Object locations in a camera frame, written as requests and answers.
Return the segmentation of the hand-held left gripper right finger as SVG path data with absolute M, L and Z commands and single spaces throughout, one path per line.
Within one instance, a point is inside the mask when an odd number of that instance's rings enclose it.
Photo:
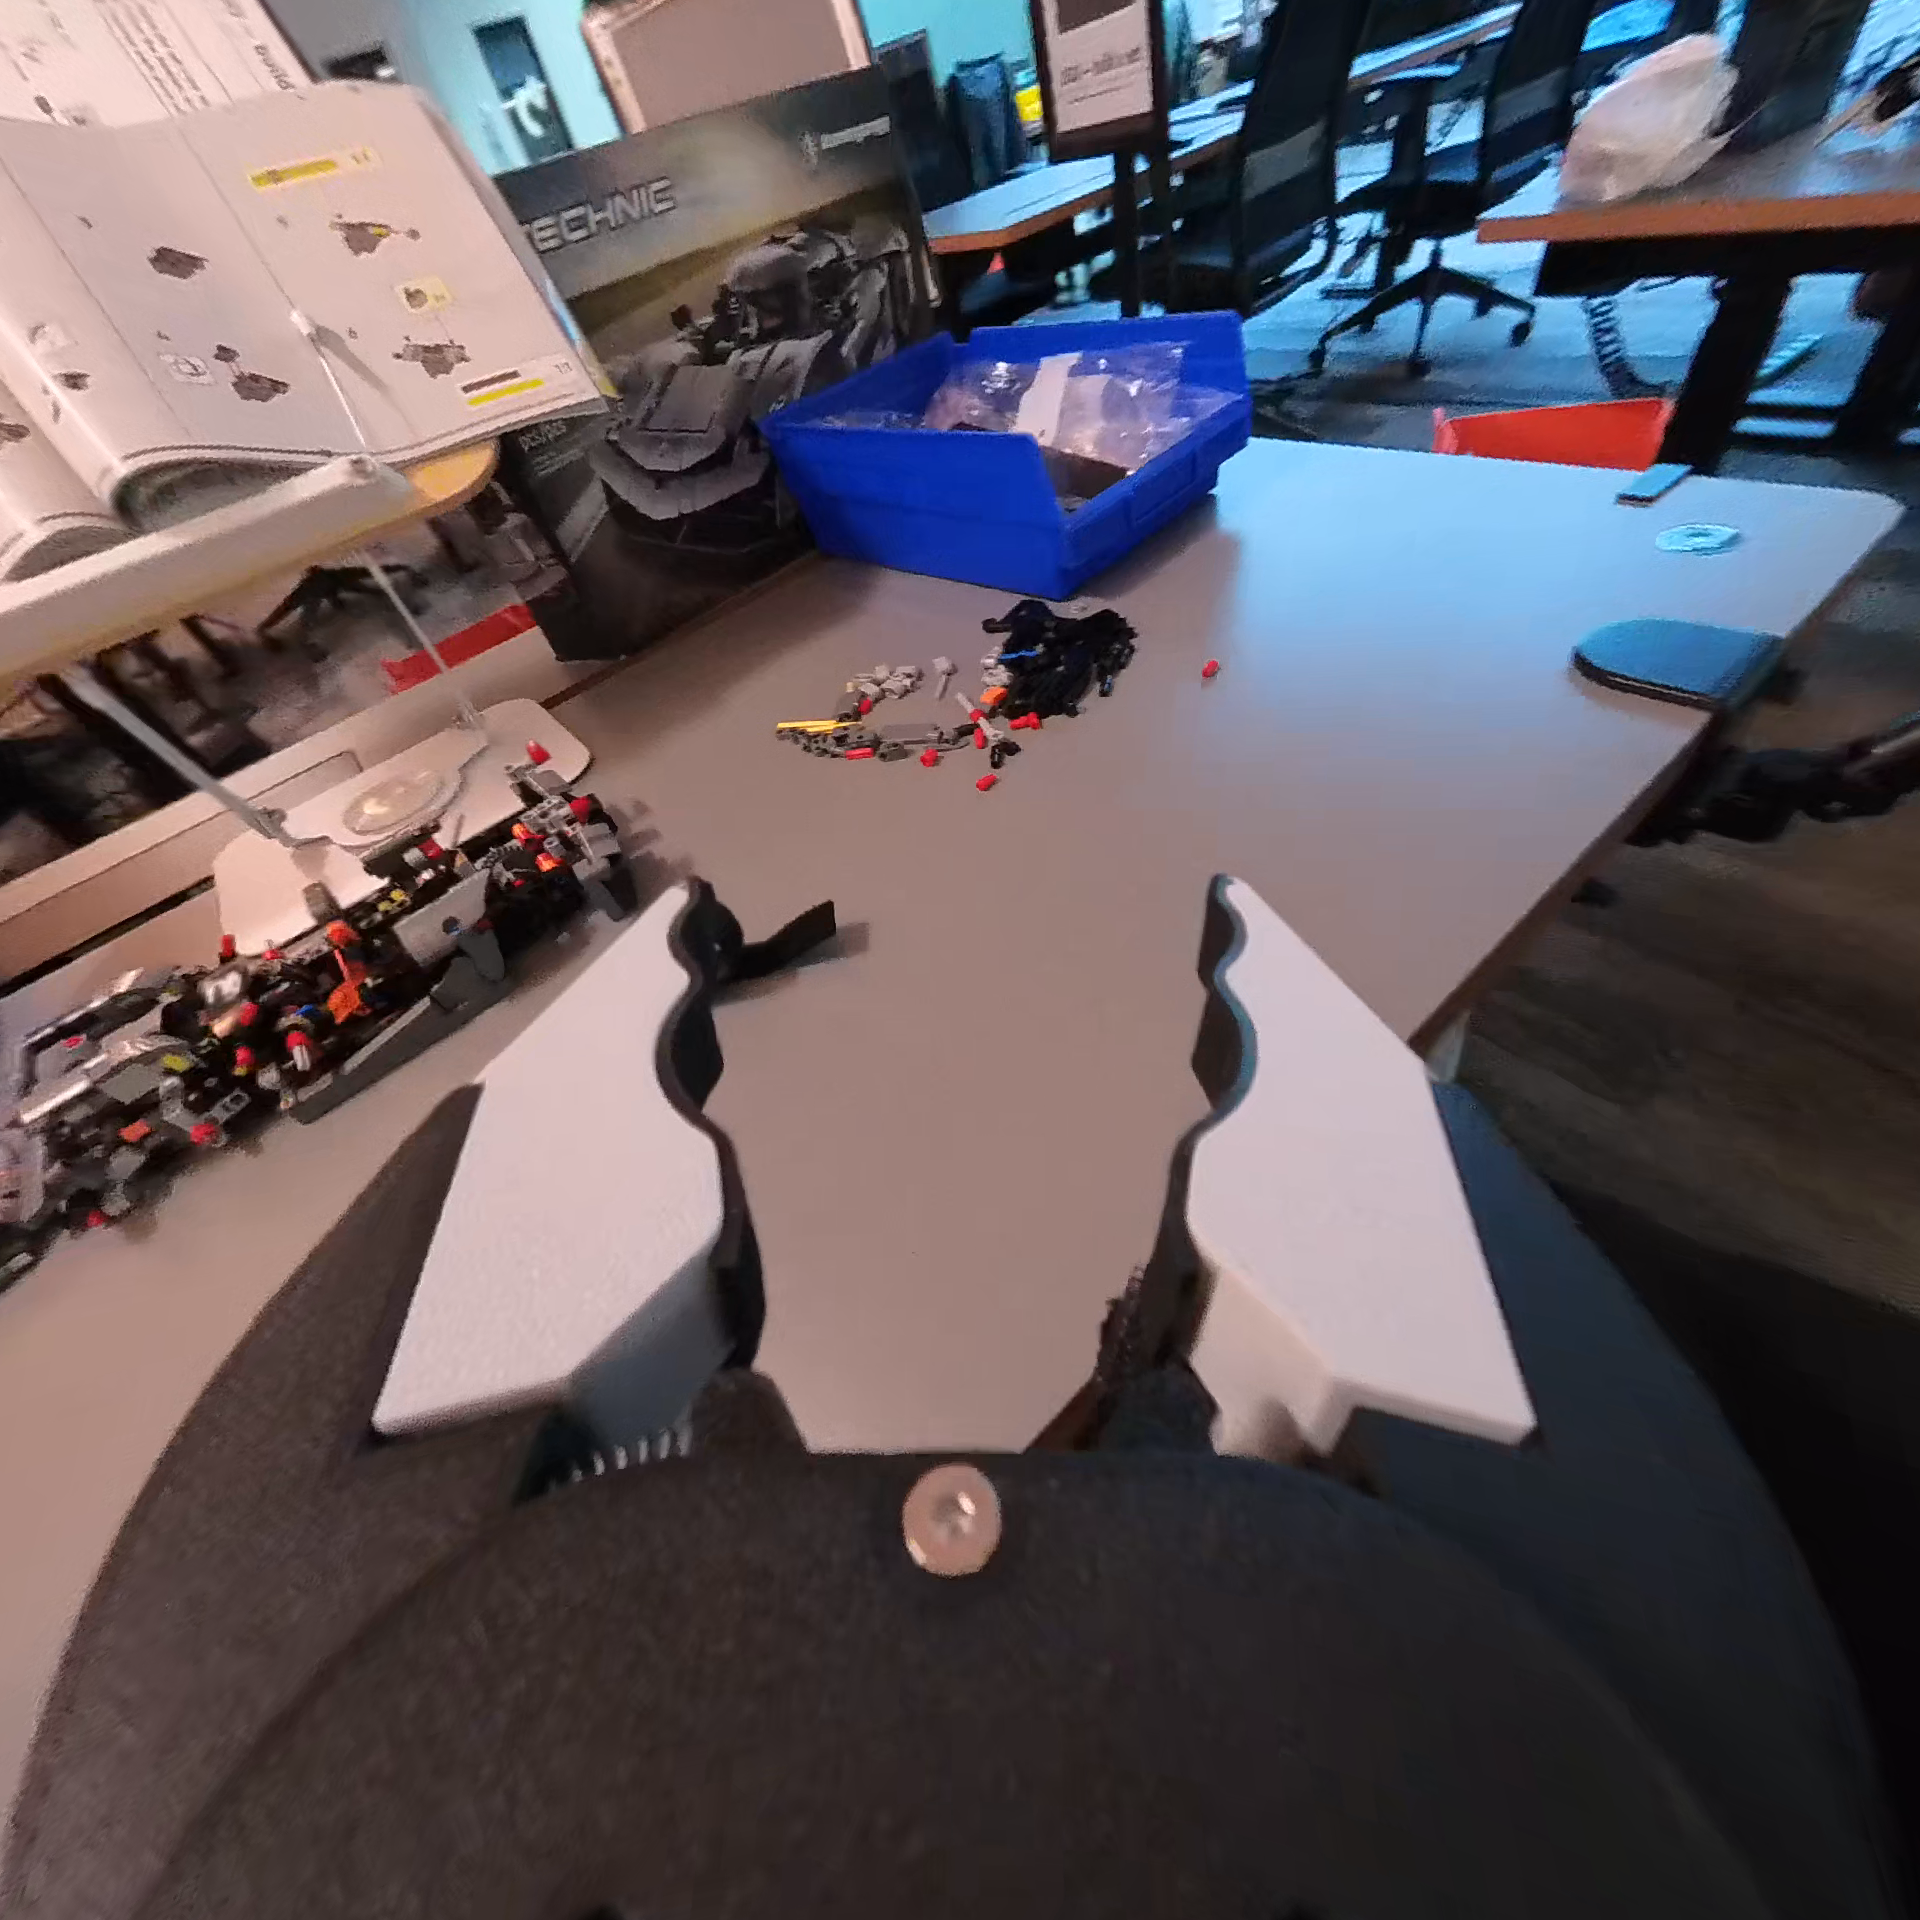
M 1103 1431 L 1331 1459 L 1359 1417 L 1527 1443 L 1539 1414 L 1420 1055 L 1260 899 L 1207 889 L 1191 1071 L 1147 1261 L 1103 1327 Z

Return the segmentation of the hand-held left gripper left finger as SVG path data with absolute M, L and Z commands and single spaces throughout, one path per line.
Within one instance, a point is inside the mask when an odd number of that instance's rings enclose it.
M 556 1411 L 653 1449 L 753 1335 L 706 880 L 660 893 L 480 1071 L 373 1431 Z

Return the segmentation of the partly built lego vehicle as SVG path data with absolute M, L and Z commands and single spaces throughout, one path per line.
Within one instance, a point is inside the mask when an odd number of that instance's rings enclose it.
M 504 765 L 479 824 L 447 809 L 373 843 L 373 893 L 307 886 L 290 940 L 131 974 L 4 1045 L 2 1284 L 59 1237 L 154 1204 L 189 1161 L 311 1121 L 496 1006 L 584 911 L 619 921 L 634 872 L 605 805 L 553 742 Z

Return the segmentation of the pile of loose lego pieces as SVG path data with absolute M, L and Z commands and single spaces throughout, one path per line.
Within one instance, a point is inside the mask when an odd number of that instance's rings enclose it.
M 812 760 L 920 765 L 959 760 L 993 793 L 1050 726 L 1113 696 L 1138 632 L 1115 608 L 1015 601 L 981 625 L 972 660 L 882 660 L 849 677 L 831 711 L 788 717 L 775 740 Z

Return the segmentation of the dark printed lego box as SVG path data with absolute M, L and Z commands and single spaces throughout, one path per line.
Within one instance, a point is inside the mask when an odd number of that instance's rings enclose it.
M 875 65 L 499 175 L 613 396 L 500 441 L 560 574 L 527 605 L 600 664 L 812 548 L 767 423 L 931 336 L 939 281 Z

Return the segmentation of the lego instruction booklet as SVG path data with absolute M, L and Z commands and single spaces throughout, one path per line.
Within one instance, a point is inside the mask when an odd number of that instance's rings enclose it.
M 2 14 L 4 580 L 605 407 L 423 93 L 309 80 L 260 4 Z

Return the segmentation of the white book stand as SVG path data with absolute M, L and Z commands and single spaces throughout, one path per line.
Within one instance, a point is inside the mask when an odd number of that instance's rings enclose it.
M 373 880 L 361 854 L 370 841 L 351 835 L 359 800 L 415 798 L 442 824 L 484 832 L 513 814 L 511 765 L 531 742 L 546 748 L 548 767 L 563 780 L 586 775 L 592 752 L 545 704 L 571 691 L 584 672 L 553 662 L 539 631 L 468 668 L 444 664 L 417 691 L 248 767 L 234 783 L 167 748 L 82 668 L 106 646 L 178 614 L 218 608 L 307 565 L 352 558 L 373 540 L 463 508 L 493 471 L 493 444 L 407 471 L 351 455 L 252 501 L 4 585 L 4 692 L 61 668 L 84 704 L 131 724 L 135 739 L 199 789 L 196 800 L 163 806 L 8 881 L 8 975 L 27 974 L 178 895 L 192 881 L 192 854 L 210 854 L 219 929 L 244 950 L 280 944 L 307 925 L 309 889 L 324 885 L 339 904 L 368 895 Z

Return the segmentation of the red plastic bin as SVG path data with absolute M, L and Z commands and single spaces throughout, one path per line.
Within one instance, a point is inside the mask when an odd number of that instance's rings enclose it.
M 507 603 L 435 640 L 433 648 L 415 648 L 407 655 L 379 660 L 388 692 L 399 694 L 433 680 L 444 668 L 466 664 L 496 646 L 538 631 L 538 620 L 527 603 Z

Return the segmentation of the black desk clamp pad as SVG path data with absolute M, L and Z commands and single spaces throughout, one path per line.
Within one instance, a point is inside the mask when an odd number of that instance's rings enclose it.
M 1631 617 L 1591 631 L 1570 662 L 1601 687 L 1701 712 L 1737 712 L 1779 678 L 1785 657 L 1783 636 Z

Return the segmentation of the blue plastic bin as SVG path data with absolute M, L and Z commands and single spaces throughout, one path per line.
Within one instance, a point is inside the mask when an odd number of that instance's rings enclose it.
M 954 377 L 1153 349 L 1180 353 L 1176 401 L 1199 398 L 1207 408 L 1106 486 L 1061 484 L 1050 447 L 1017 427 L 923 423 Z M 1194 510 L 1249 446 L 1241 318 L 1205 311 L 979 326 L 962 343 L 941 331 L 788 401 L 760 431 L 826 552 L 1063 601 Z

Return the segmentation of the orange plastic bin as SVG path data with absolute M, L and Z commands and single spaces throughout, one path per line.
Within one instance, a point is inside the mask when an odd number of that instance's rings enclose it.
M 1588 400 L 1476 415 L 1434 408 L 1432 453 L 1643 473 L 1663 459 L 1674 401 Z

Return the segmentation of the clear plastic parts bags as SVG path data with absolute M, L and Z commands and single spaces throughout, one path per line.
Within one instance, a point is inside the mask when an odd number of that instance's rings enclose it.
M 1184 359 L 1178 343 L 1146 343 L 967 364 L 916 413 L 880 421 L 1036 441 L 1058 502 L 1080 512 L 1237 407 L 1189 379 Z

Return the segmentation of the black mesh office chair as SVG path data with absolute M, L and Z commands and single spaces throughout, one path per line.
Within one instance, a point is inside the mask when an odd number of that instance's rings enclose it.
M 1233 166 L 1215 193 L 1184 205 L 1168 241 L 1180 278 L 1168 307 L 1233 308 L 1253 318 L 1315 281 L 1338 251 L 1339 225 L 1378 217 L 1377 288 L 1368 303 L 1332 323 L 1307 353 L 1320 373 L 1332 337 L 1372 328 L 1386 313 L 1420 307 L 1405 367 L 1428 371 L 1425 337 L 1434 308 L 1449 296 L 1479 318 L 1505 307 L 1520 316 L 1512 344 L 1531 333 L 1537 307 L 1445 263 L 1445 241 L 1471 233 L 1481 214 L 1531 182 L 1573 127 L 1573 78 L 1588 11 L 1583 4 L 1517 4 L 1484 40 L 1496 46 L 1479 133 L 1443 149 L 1428 144 L 1434 92 L 1457 75 L 1439 55 L 1417 55 L 1399 71 L 1362 64 L 1360 31 L 1370 4 L 1279 4 L 1267 22 Z M 1341 193 L 1338 149 L 1351 93 L 1378 93 L 1392 127 L 1381 177 Z

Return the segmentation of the wood-edged office desk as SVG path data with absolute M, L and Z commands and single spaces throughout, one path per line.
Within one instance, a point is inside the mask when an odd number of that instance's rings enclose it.
M 1701 278 L 1714 313 L 1672 401 L 1660 461 L 1714 473 L 1739 441 L 1785 449 L 1881 456 L 1915 449 L 1915 109 L 1866 134 L 1804 129 L 1764 151 L 1716 157 L 1689 181 L 1615 204 L 1520 212 L 1500 205 L 1476 225 L 1484 245 L 1543 245 L 1537 296 L 1619 294 L 1645 278 Z M 1836 408 L 1783 407 L 1825 431 L 1764 424 L 1754 404 L 1797 281 L 1905 271 Z
M 1241 126 L 1220 116 L 1199 129 L 1199 136 L 1178 142 L 1171 151 L 1171 172 L 1176 175 L 1194 175 L 1212 163 L 1233 163 L 1239 166 Z M 1284 142 L 1287 155 L 1300 149 L 1305 157 L 1315 160 L 1320 175 L 1327 175 L 1328 205 L 1307 221 L 1305 239 L 1327 224 L 1338 199 L 1338 116 L 1331 124 L 1311 127 L 1316 147 L 1307 149 L 1307 134 Z M 1147 188 L 1147 160 L 1133 163 L 1133 188 L 1143 193 L 1141 205 L 1151 207 L 1159 199 L 1173 204 L 1171 188 Z M 981 189 L 959 204 L 937 207 L 927 214 L 927 235 L 931 251 L 944 261 L 944 319 L 941 324 L 954 337 L 965 340 L 975 326 L 1013 324 L 1010 318 L 1025 294 L 1017 294 L 1015 283 L 1005 273 L 994 273 L 993 263 L 1005 248 L 1023 241 L 1072 225 L 1082 212 L 1113 209 L 1113 160 L 1066 160 L 1040 166 L 1031 175 L 1015 177 L 988 189 Z M 1273 278 L 1250 283 L 1249 300 L 1239 313 L 1253 318 L 1269 303 L 1284 300 L 1300 283 L 1311 278 L 1307 270 L 1282 270 Z M 988 293 L 975 296 L 975 288 L 988 283 Z M 1184 294 L 1227 294 L 1233 273 L 1225 264 L 1201 261 L 1199 255 L 1184 267 Z

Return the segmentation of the white plastic bag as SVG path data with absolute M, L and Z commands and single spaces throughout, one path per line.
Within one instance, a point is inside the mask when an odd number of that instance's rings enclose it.
M 1578 116 L 1559 205 L 1631 201 L 1689 181 L 1736 136 L 1737 68 L 1716 35 L 1689 35 L 1623 71 Z

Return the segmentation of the grey framed panel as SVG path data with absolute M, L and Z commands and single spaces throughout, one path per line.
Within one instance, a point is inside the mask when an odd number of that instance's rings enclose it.
M 858 71 L 858 1 L 591 1 L 584 38 L 624 134 Z

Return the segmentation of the sign on black pole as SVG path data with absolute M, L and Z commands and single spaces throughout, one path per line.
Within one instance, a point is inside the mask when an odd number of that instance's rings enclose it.
M 1031 1 L 1047 151 L 1055 160 L 1108 157 L 1121 267 L 1121 313 L 1141 316 L 1141 163 L 1168 152 L 1162 1 Z

